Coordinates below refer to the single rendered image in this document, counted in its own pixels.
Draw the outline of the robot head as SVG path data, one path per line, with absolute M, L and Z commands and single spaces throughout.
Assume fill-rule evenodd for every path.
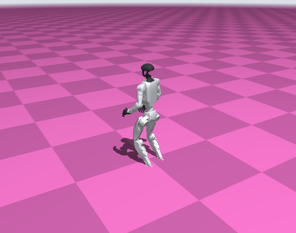
M 152 79 L 151 75 L 148 74 L 148 72 L 154 70 L 154 66 L 152 64 L 144 64 L 141 66 L 142 69 L 142 74 L 144 77 L 146 77 L 146 82 L 153 82 L 155 81 L 154 79 Z M 146 74 L 144 75 L 144 71 L 147 71 Z

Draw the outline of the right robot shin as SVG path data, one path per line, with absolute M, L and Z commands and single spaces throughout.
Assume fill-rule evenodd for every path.
M 154 135 L 154 133 L 153 133 Z M 155 151 L 156 155 L 158 156 L 159 159 L 163 159 L 162 155 L 161 155 L 161 152 L 160 152 L 160 149 L 159 149 L 159 144 L 158 144 L 158 141 L 157 139 L 155 138 L 155 135 L 154 135 L 154 140 L 152 141 L 148 141 L 150 146 L 152 147 L 152 149 Z

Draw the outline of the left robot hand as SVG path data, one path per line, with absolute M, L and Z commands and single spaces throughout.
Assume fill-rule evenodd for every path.
M 123 110 L 123 113 L 122 113 L 122 116 L 124 117 L 124 115 L 126 115 L 126 114 L 130 114 L 130 113 L 127 113 L 127 108 L 125 108 L 125 110 Z

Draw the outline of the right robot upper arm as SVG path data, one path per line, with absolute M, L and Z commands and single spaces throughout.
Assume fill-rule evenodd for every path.
M 160 80 L 157 78 L 155 79 L 157 80 L 157 84 L 158 84 L 157 98 L 159 98 L 161 96 Z

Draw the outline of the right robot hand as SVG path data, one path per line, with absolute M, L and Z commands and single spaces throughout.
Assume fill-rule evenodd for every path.
M 142 110 L 141 110 L 141 109 L 142 109 Z M 141 109 L 138 109 L 138 110 L 139 110 L 139 112 L 140 112 L 140 111 L 141 111 L 141 112 L 142 112 L 142 111 L 144 112 L 144 111 L 146 110 L 146 108 L 145 108 L 145 106 L 144 106 L 144 105 L 143 105 L 143 107 L 142 107 Z

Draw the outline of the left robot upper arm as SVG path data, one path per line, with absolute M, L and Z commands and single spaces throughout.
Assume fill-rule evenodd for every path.
M 137 86 L 137 103 L 138 103 L 137 108 L 139 108 L 139 109 L 143 107 L 142 100 L 143 100 L 143 93 L 144 93 L 145 89 L 146 88 L 145 88 L 144 83 Z

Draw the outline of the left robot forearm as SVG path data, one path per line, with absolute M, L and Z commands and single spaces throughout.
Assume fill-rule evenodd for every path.
M 134 112 L 136 112 L 138 110 L 137 107 L 138 107 L 138 103 L 136 102 L 132 108 L 127 110 L 127 113 L 133 114 Z

